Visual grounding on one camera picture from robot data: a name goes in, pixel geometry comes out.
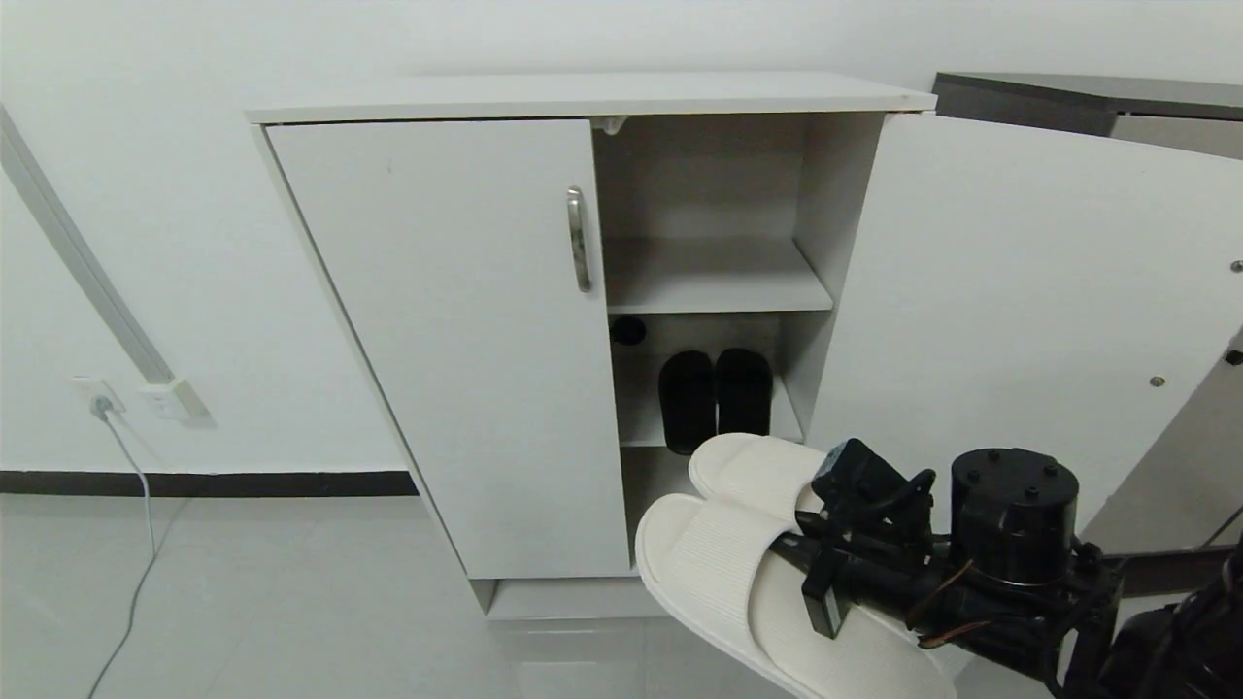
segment cabinet door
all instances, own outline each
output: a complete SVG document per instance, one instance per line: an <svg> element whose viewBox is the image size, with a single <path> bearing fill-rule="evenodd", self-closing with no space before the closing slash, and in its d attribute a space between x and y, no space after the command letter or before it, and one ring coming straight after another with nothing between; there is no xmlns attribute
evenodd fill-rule
<svg viewBox="0 0 1243 699"><path fill-rule="evenodd" d="M1241 193L1243 162L891 117L809 442L942 480L970 449L1044 451L1079 476L1081 529L1238 330Z"/></svg>
<svg viewBox="0 0 1243 699"><path fill-rule="evenodd" d="M588 122L268 134L467 573L629 571Z"/></svg>

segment cabinet top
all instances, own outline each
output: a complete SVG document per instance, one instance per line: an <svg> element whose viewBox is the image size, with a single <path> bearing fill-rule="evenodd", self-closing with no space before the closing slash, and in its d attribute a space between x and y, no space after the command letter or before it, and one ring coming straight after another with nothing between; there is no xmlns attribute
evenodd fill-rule
<svg viewBox="0 0 1243 699"><path fill-rule="evenodd" d="M917 112L936 96L827 72L405 76L249 109L256 124L759 112Z"/></svg>

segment slipper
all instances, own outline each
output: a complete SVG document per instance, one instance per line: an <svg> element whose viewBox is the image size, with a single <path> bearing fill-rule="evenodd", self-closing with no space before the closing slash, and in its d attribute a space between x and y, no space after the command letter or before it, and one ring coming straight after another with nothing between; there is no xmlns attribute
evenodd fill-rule
<svg viewBox="0 0 1243 699"><path fill-rule="evenodd" d="M691 455L687 471L700 495L730 500L794 525L794 510L820 511L810 481L827 454L755 434L721 434Z"/></svg>
<svg viewBox="0 0 1243 699"><path fill-rule="evenodd" d="M716 434L712 359L696 351L674 354L660 368L660 417L665 445L691 454Z"/></svg>
<svg viewBox="0 0 1243 699"><path fill-rule="evenodd" d="M773 409L773 369L750 350L726 350L716 359L717 432L768 434Z"/></svg>
<svg viewBox="0 0 1243 699"><path fill-rule="evenodd" d="M796 697L956 697L932 655L866 608L846 617L837 639L813 631L803 573L768 551L786 530L736 502L666 495L639 522L635 562L670 616Z"/></svg>

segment power cord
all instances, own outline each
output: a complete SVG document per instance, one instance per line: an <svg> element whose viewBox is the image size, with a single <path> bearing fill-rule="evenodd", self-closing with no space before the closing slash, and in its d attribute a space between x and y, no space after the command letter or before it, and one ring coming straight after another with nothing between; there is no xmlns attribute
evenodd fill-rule
<svg viewBox="0 0 1243 699"><path fill-rule="evenodd" d="M112 420L108 419L108 412L113 410L112 400L107 396L96 396L91 400L91 414L99 419L104 425L108 427L108 432L112 433L112 438L117 440L117 445L121 447L121 451L126 455L126 460L129 461L129 466L134 469L138 474L138 480L143 481L143 507L147 510L147 535L150 537L152 544L152 557L147 561L147 568L143 571L143 576L138 578L138 586L134 587L134 596L129 599L129 618L126 622L126 633L121 637L117 647L113 648L112 655L108 655L108 662L103 664L99 674L94 678L94 684L91 685L91 692L87 693L86 699L93 699L94 693L99 689L99 683L103 682L103 675L108 673L108 668L112 667L112 662L117 659L117 654L129 641L131 632L134 631L134 611L138 608L138 595L143 591L143 583L147 582L148 573L152 572L152 566L155 565L155 553L159 551L155 546L155 525L152 524L152 489L147 483L147 474L138 468L134 458L129 454L129 449L126 447L124 440L121 439L121 434L117 433L117 428L113 427Z"/></svg>

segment white floor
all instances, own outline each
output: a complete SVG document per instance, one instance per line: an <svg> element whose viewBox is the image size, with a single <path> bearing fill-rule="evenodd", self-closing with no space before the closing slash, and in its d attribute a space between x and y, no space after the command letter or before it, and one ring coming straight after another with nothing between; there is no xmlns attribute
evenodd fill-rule
<svg viewBox="0 0 1243 699"><path fill-rule="evenodd" d="M487 624L418 499L154 511L167 540L97 699L786 697L667 618ZM85 698L147 552L138 499L0 496L0 695ZM979 662L958 685L1043 693Z"/></svg>

